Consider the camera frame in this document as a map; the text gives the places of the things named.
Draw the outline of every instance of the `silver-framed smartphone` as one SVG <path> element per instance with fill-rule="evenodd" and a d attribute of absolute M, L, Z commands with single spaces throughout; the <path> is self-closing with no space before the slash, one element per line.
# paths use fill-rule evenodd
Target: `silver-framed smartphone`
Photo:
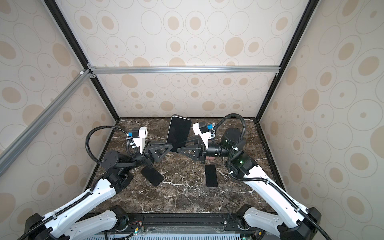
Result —
<path fill-rule="evenodd" d="M 192 126 L 192 120 L 179 115 L 172 115 L 167 135 L 167 144 L 172 144 L 171 152 L 177 152 L 180 147 L 185 147 Z"/>

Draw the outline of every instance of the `brown marble surface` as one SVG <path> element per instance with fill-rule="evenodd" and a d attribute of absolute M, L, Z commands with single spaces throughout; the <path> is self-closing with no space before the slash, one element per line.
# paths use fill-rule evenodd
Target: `brown marble surface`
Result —
<path fill-rule="evenodd" d="M 193 123 L 205 120 L 207 123 L 219 122 L 220 119 L 192 119 Z M 170 119 L 121 119 L 119 127 L 130 131 L 134 127 L 147 127 L 146 140 L 164 141 L 167 137 Z M 273 179 L 268 162 L 257 134 L 253 119 L 246 119 L 247 131 L 245 138 L 247 144 L 244 150 L 263 168 Z M 217 130 L 216 139 L 220 139 L 229 127 L 241 127 L 237 119 L 229 119 Z M 125 152 L 125 136 L 116 131 L 107 151 L 117 150 Z M 256 209 L 265 208 L 267 212 L 274 212 L 272 208 L 251 187 L 243 182 L 232 180 L 227 175 L 227 169 L 221 158 L 206 160 L 206 164 L 215 164 L 218 187 L 208 188 L 205 184 L 205 170 L 201 163 L 193 162 L 184 155 L 169 152 L 162 162 L 156 163 L 155 168 L 164 176 L 164 180 L 157 187 L 149 183 L 141 174 L 139 167 L 133 170 L 134 179 L 131 184 L 111 199 L 106 200 L 93 211 L 103 212 L 111 206 L 119 204 L 130 213 L 200 213 L 200 212 L 226 212 L 237 211 L 243 204 L 250 204 Z M 99 167 L 97 175 L 105 170 Z"/>

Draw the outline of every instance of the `wall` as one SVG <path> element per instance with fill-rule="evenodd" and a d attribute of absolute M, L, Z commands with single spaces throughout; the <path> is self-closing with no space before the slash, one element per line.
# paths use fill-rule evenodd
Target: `wall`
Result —
<path fill-rule="evenodd" d="M 120 117 L 255 117 L 274 73 L 100 74 Z"/>
<path fill-rule="evenodd" d="M 307 3 L 57 2 L 94 66 L 279 65 Z"/>
<path fill-rule="evenodd" d="M 0 154 L 82 67 L 38 0 L 0 3 Z"/>
<path fill-rule="evenodd" d="M 96 164 L 85 151 L 85 137 L 96 126 L 114 124 L 91 86 L 86 80 L 0 177 L 1 240 L 17 239 L 29 216 L 50 212 L 83 192 Z M 92 135 L 96 157 L 109 133 Z"/>
<path fill-rule="evenodd" d="M 333 239 L 384 235 L 383 23 L 383 1 L 322 1 L 261 120 L 288 193 Z"/>

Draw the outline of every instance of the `wallpaper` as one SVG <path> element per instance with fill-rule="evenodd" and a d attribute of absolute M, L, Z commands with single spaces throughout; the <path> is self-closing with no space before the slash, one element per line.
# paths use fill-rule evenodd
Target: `wallpaper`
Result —
<path fill-rule="evenodd" d="M 57 0 L 93 66 L 279 65 L 307 0 Z"/>
<path fill-rule="evenodd" d="M 99 74 L 120 117 L 255 117 L 274 73 Z"/>
<path fill-rule="evenodd" d="M 0 1 L 0 154 L 82 67 L 38 0 Z"/>
<path fill-rule="evenodd" d="M 288 193 L 332 239 L 384 236 L 383 23 L 382 0 L 322 1 L 261 120 Z"/>
<path fill-rule="evenodd" d="M 85 137 L 97 126 L 114 123 L 87 80 L 0 177 L 1 240 L 17 239 L 29 216 L 50 212 L 83 192 L 95 167 Z M 92 135 L 96 157 L 109 133 L 103 129 Z"/>

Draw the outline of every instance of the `cable tie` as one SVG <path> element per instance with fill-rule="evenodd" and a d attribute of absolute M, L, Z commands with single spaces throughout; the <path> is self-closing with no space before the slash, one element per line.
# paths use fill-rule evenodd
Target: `cable tie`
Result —
<path fill-rule="evenodd" d="M 297 208 L 295 209 L 295 212 L 299 212 L 301 210 L 301 206 L 297 206 Z"/>

